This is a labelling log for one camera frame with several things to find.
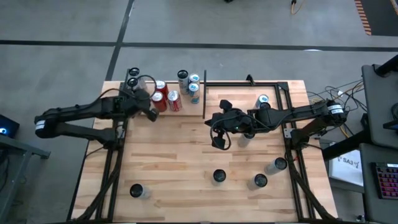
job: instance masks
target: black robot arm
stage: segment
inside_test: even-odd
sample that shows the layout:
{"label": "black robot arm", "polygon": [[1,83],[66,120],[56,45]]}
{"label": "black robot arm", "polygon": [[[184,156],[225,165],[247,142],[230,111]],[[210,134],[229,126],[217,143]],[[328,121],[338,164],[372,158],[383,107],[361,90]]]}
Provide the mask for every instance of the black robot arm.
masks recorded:
{"label": "black robot arm", "polygon": [[123,96],[98,98],[88,105],[53,108],[40,116],[36,116],[35,133],[40,138],[55,138],[63,135],[97,140],[105,149],[109,149],[117,142],[118,134],[114,128],[93,129],[65,122],[86,118],[121,121],[128,117],[134,117],[141,112],[145,113],[151,121],[155,121],[159,112],[149,108],[149,94],[145,90],[137,90],[134,94],[129,93]]}
{"label": "black robot arm", "polygon": [[223,113],[214,113],[212,119],[205,121],[205,124],[218,134],[212,138],[212,146],[224,150],[224,133],[268,133],[283,123],[314,119],[306,127],[291,132],[292,148],[296,149],[307,143],[311,135],[325,134],[326,127],[342,125],[347,115],[341,105],[332,100],[288,110],[275,110],[268,103],[263,103],[259,109],[248,110],[247,114],[240,109],[232,108],[232,104],[227,100],[221,100],[220,108],[223,109]]}

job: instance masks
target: red can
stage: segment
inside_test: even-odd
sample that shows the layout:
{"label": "red can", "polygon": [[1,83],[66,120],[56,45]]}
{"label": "red can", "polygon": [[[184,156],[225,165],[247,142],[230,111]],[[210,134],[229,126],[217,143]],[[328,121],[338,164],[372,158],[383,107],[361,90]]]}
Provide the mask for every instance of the red can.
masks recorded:
{"label": "red can", "polygon": [[164,96],[169,95],[169,88],[167,87],[167,83],[162,80],[156,80],[156,89],[155,91],[161,92]]}
{"label": "red can", "polygon": [[163,96],[163,94],[159,91],[156,91],[154,95],[152,96],[152,102],[157,110],[159,112],[164,112],[167,110],[167,102],[166,102],[166,97]]}
{"label": "red can", "polygon": [[169,99],[170,110],[177,112],[182,109],[181,97],[177,91],[171,91],[167,98]]}

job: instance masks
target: wooden table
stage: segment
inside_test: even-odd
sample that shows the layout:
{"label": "wooden table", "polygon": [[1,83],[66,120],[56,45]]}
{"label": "wooden table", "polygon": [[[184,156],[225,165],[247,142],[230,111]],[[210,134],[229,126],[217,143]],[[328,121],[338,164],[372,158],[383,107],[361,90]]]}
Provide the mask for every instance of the wooden table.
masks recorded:
{"label": "wooden table", "polygon": [[[304,82],[286,82],[289,83],[293,106],[307,105]],[[102,91],[118,88],[119,83],[105,82]],[[260,94],[267,94],[271,106],[277,108],[273,88],[207,88],[206,119],[210,119],[212,113],[221,111],[218,105],[222,99],[245,111],[253,108]],[[246,187],[251,177],[264,173],[264,167],[270,161],[283,157],[282,129],[256,135],[244,149],[236,144],[239,134],[231,135],[231,148],[222,151],[211,147],[210,127],[203,122],[201,116],[159,116],[154,123],[145,116],[130,120],[114,222],[297,221],[288,169],[268,176],[268,184],[263,189],[250,191]],[[297,125],[301,128],[308,122],[301,121]],[[111,121],[95,120],[94,128],[106,127],[111,127]],[[91,142],[87,153],[100,146],[98,142]],[[309,147],[303,151],[303,156],[311,190],[328,212],[337,217],[321,151]],[[106,151],[102,150],[86,159],[72,218],[82,214],[100,190],[105,158]],[[215,169],[224,169],[227,173],[226,181],[219,187],[211,184]],[[152,197],[149,200],[132,198],[129,189],[135,183],[150,188]],[[108,211],[109,192],[104,216]],[[301,190],[300,197],[304,214],[307,214]]]}

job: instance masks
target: soda can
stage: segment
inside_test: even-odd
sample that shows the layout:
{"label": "soda can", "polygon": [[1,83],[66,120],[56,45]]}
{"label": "soda can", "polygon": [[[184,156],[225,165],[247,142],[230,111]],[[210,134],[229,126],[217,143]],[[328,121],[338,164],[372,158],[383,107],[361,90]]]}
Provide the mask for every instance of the soda can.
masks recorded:
{"label": "soda can", "polygon": [[279,157],[274,159],[268,166],[266,166],[264,172],[268,175],[274,175],[286,169],[286,167],[287,167],[286,160],[284,158]]}
{"label": "soda can", "polygon": [[200,77],[198,74],[193,73],[189,76],[189,84],[191,83],[196,83],[200,85]]}
{"label": "soda can", "polygon": [[150,190],[141,184],[133,184],[130,188],[130,195],[133,198],[148,199],[150,197]]}
{"label": "soda can", "polygon": [[268,103],[268,96],[265,94],[260,95],[257,100],[256,100],[256,104],[254,105],[255,109],[259,109],[261,103]]}
{"label": "soda can", "polygon": [[213,173],[213,178],[212,178],[211,183],[214,186],[220,186],[221,183],[223,183],[225,179],[226,179],[225,171],[223,171],[222,169],[217,169]]}
{"label": "soda can", "polygon": [[156,80],[156,88],[155,91],[161,92],[164,96],[169,94],[169,88],[167,87],[167,83],[162,80]]}
{"label": "soda can", "polygon": [[143,89],[143,90],[145,90],[147,88],[147,83],[145,82],[144,77],[138,78],[139,77],[139,69],[138,68],[130,68],[128,70],[128,72],[132,78],[135,78],[137,80],[136,88]]}
{"label": "soda can", "polygon": [[241,137],[238,139],[238,146],[239,147],[248,146],[252,138],[254,138],[254,134],[241,134]]}
{"label": "soda can", "polygon": [[166,97],[164,97],[163,93],[156,91],[151,100],[155,108],[159,110],[159,112],[164,112],[165,110],[167,110]]}
{"label": "soda can", "polygon": [[249,190],[257,190],[267,185],[268,180],[264,174],[257,174],[248,181]]}
{"label": "soda can", "polygon": [[178,85],[180,86],[180,93],[183,95],[188,95],[189,94],[188,72],[185,70],[180,70],[178,71],[177,76],[178,76]]}
{"label": "soda can", "polygon": [[177,112],[182,109],[181,97],[177,91],[171,91],[167,98],[169,99],[170,110]]}
{"label": "soda can", "polygon": [[197,104],[200,100],[200,89],[196,83],[189,84],[189,95],[191,96],[191,103]]}

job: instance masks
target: gray floor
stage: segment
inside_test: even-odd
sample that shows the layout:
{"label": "gray floor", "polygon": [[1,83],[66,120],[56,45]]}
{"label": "gray floor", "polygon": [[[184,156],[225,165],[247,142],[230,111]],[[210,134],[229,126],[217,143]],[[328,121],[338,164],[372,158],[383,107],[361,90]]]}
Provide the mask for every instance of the gray floor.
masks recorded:
{"label": "gray floor", "polygon": [[[115,42],[127,0],[0,0],[0,39]],[[396,47],[397,37],[364,33],[351,0],[307,0],[296,15],[290,1],[135,0],[124,42],[209,44],[329,45]],[[28,223],[66,219],[86,141],[59,137],[39,139],[33,118],[48,108],[89,103],[100,92],[113,47],[0,45],[0,113],[21,123],[18,139],[51,151],[47,161],[34,158],[21,186],[11,219]],[[306,52],[298,50],[145,49],[123,47],[113,80],[126,69],[175,80],[180,69],[209,80],[305,80],[308,91],[323,91],[361,78],[361,66],[383,63],[395,53]],[[358,99],[364,102],[363,93]],[[347,124],[361,127],[361,110]],[[92,119],[77,122],[91,126]],[[325,139],[343,139],[338,130]],[[363,212],[361,196],[333,189],[340,218],[354,220]]]}

